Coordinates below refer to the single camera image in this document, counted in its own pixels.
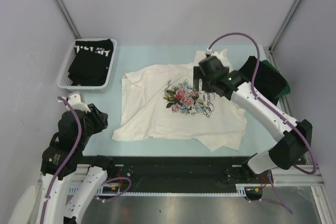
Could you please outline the white floral print t-shirt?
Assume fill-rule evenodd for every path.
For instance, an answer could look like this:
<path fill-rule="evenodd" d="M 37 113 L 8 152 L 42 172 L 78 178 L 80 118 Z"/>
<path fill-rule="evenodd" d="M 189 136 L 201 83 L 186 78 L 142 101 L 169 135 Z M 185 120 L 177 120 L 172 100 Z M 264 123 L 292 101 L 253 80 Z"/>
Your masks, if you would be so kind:
<path fill-rule="evenodd" d="M 178 65 L 151 65 L 122 77 L 121 125 L 112 139 L 139 141 L 149 137 L 197 139 L 210 151 L 239 150 L 245 134 L 245 110 L 216 93 L 196 87 L 193 69 L 205 58 Z"/>

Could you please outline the white plastic laundry basket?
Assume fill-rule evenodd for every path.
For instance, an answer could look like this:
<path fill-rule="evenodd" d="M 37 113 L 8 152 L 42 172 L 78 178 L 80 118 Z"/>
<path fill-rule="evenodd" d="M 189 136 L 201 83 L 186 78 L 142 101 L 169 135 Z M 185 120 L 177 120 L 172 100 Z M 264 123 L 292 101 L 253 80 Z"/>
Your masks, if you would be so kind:
<path fill-rule="evenodd" d="M 105 90 L 107 89 L 108 83 L 109 83 L 109 79 L 111 76 L 111 70 L 112 70 L 112 66 L 113 66 L 113 61 L 114 61 L 114 57 L 116 54 L 116 48 L 117 48 L 117 41 L 114 39 L 111 39 L 113 44 L 114 44 L 114 52 L 112 54 L 112 59 L 110 62 L 110 66 L 109 66 L 109 71 L 108 71 L 108 75 L 107 75 L 107 79 L 106 82 L 104 83 L 104 85 L 102 86 L 98 86 L 98 87 L 94 87 L 94 86 L 73 86 L 72 85 L 72 81 L 69 79 L 68 77 L 68 70 L 70 65 L 72 64 L 74 57 L 75 57 L 75 52 L 74 52 L 74 45 L 75 42 L 77 40 L 79 41 L 84 41 L 84 40 L 105 40 L 105 39 L 111 39 L 111 38 L 84 38 L 84 39 L 76 39 L 69 47 L 65 59 L 62 63 L 62 66 L 60 68 L 60 72 L 57 78 L 57 86 L 61 89 L 67 89 L 70 91 L 88 91 L 88 92 L 105 92 Z"/>

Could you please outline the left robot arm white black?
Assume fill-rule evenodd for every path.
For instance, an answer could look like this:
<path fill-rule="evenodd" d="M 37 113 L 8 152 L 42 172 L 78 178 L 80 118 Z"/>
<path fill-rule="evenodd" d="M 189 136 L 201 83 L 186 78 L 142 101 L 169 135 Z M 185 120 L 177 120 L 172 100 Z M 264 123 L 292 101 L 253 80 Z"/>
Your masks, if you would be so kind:
<path fill-rule="evenodd" d="M 70 184 L 90 138 L 108 126 L 108 115 L 94 104 L 86 104 L 79 92 L 59 97 L 66 106 L 58 121 L 58 131 L 42 154 L 42 196 L 37 223 L 81 223 L 103 182 L 115 178 L 117 168 L 111 157 L 98 155 L 70 201 Z"/>

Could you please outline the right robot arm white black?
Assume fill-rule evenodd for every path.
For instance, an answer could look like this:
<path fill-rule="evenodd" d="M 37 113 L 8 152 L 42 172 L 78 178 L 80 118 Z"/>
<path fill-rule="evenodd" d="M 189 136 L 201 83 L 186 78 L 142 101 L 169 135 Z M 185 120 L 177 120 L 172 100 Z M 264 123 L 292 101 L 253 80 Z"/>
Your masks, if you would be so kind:
<path fill-rule="evenodd" d="M 277 142 L 272 148 L 251 156 L 242 169 L 243 179 L 254 183 L 267 170 L 291 168 L 310 151 L 312 124 L 287 115 L 267 100 L 242 73 L 230 71 L 216 56 L 201 60 L 193 68 L 194 88 L 225 97 L 251 114 Z"/>

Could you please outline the black t-shirt white lettering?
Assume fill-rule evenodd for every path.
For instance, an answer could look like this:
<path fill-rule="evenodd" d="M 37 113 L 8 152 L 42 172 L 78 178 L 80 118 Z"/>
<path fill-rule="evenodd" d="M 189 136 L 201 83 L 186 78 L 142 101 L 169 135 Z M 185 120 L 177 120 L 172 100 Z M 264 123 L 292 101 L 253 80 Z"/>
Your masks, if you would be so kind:
<path fill-rule="evenodd" d="M 102 86 L 106 82 L 114 44 L 111 39 L 77 40 L 75 57 L 68 70 L 73 86 Z"/>

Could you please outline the folded black t-shirt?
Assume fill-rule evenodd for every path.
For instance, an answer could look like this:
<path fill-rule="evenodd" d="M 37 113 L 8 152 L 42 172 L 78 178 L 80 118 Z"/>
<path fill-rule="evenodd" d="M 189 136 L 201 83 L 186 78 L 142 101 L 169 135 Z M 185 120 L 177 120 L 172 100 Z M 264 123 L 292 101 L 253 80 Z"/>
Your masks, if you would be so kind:
<path fill-rule="evenodd" d="M 249 81 L 252 81 L 256 63 L 257 58 L 255 56 L 249 56 L 247 61 L 238 71 Z M 272 96 L 275 95 L 275 88 L 273 83 L 271 83 L 271 81 L 273 81 L 273 73 L 274 72 L 267 68 L 267 66 L 263 64 L 263 61 L 261 61 L 257 70 L 254 86 L 270 102 L 272 102 L 274 105 L 277 105 L 278 100 L 274 100 L 274 97 Z"/>

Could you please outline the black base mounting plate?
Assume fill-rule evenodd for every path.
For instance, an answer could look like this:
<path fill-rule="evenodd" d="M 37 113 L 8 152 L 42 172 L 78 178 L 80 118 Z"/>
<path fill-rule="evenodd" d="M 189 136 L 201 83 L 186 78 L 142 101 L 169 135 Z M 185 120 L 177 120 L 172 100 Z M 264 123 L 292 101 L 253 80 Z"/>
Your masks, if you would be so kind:
<path fill-rule="evenodd" d="M 116 172 L 129 177 L 131 193 L 231 193 L 237 184 L 260 184 L 266 173 L 246 176 L 246 156 L 234 157 L 117 157 Z"/>

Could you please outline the folded green t-shirt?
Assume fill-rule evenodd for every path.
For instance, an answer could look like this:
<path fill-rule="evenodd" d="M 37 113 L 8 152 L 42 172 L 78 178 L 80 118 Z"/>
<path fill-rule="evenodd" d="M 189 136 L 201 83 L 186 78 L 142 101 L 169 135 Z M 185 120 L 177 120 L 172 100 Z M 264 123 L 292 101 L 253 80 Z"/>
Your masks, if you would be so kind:
<path fill-rule="evenodd" d="M 287 80 L 280 74 L 279 70 L 277 70 L 269 61 L 263 60 L 262 61 L 264 65 L 267 66 L 272 72 L 276 74 L 272 74 L 273 76 L 273 83 L 275 88 L 275 95 L 272 95 L 274 97 L 274 100 L 279 100 L 284 95 L 287 95 L 291 92 L 289 83 Z"/>

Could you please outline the right rear aluminium post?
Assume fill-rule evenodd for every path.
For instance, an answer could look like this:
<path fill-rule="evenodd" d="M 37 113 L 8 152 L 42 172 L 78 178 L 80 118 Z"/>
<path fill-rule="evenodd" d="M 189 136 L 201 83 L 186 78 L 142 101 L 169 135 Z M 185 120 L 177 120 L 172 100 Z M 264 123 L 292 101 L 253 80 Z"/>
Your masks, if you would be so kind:
<path fill-rule="evenodd" d="M 277 47 L 278 43 L 280 42 L 282 36 L 284 35 L 286 29 L 288 28 L 288 26 L 290 25 L 292 19 L 294 18 L 298 8 L 300 7 L 301 3 L 303 2 L 303 0 L 294 0 L 293 3 L 291 4 L 285 19 L 283 20 L 283 22 L 281 23 L 278 31 L 276 32 L 275 37 L 273 38 L 271 44 L 268 47 L 268 50 L 270 52 L 274 52 L 275 48 Z"/>

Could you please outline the aluminium post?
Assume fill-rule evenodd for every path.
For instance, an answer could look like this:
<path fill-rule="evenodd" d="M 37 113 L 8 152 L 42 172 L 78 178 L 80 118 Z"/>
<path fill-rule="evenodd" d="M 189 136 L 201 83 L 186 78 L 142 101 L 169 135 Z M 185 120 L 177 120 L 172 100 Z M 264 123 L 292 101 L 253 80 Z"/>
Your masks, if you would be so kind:
<path fill-rule="evenodd" d="M 64 21 L 66 22 L 68 28 L 70 29 L 71 33 L 73 34 L 73 36 L 76 39 L 80 39 L 80 33 L 70 15 L 70 12 L 68 10 L 68 8 L 66 7 L 66 4 L 64 2 L 64 0 L 53 0 L 56 7 L 58 8 L 59 12 L 61 13 Z"/>
<path fill-rule="evenodd" d="M 303 0 L 294 0 L 293 3 L 291 4 L 285 19 L 283 20 L 283 22 L 281 23 L 278 31 L 276 32 L 275 37 L 273 38 L 271 44 L 268 47 L 268 50 L 270 52 L 274 52 L 275 48 L 277 47 L 278 43 L 280 42 L 282 36 L 284 35 L 286 29 L 288 28 L 288 26 L 290 25 L 292 19 L 294 18 L 298 8 L 300 7 L 301 3 L 303 2 Z"/>

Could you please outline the aluminium front frame rail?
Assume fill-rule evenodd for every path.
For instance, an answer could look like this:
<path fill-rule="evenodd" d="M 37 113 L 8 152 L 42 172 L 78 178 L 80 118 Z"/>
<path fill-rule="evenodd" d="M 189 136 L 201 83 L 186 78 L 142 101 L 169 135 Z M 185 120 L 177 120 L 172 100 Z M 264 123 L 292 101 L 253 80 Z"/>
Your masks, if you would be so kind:
<path fill-rule="evenodd" d="M 88 167 L 88 164 L 79 164 L 70 185 L 80 185 L 87 175 Z M 308 175 L 294 167 L 289 170 L 275 168 L 272 170 L 272 177 L 275 186 L 324 186 L 322 175 L 318 169 L 315 174 Z"/>

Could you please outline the left rear aluminium post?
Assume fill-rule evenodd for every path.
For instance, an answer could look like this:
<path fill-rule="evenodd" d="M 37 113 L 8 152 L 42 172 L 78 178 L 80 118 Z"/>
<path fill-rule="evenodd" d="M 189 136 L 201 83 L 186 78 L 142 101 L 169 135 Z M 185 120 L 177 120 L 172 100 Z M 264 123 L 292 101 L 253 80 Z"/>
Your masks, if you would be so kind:
<path fill-rule="evenodd" d="M 66 7 L 66 4 L 64 2 L 64 0 L 53 0 L 56 7 L 58 8 L 59 12 L 61 13 L 64 21 L 66 22 L 68 28 L 70 29 L 71 33 L 73 34 L 73 36 L 76 39 L 80 39 L 80 33 L 70 15 L 70 12 L 68 10 L 68 8 Z"/>

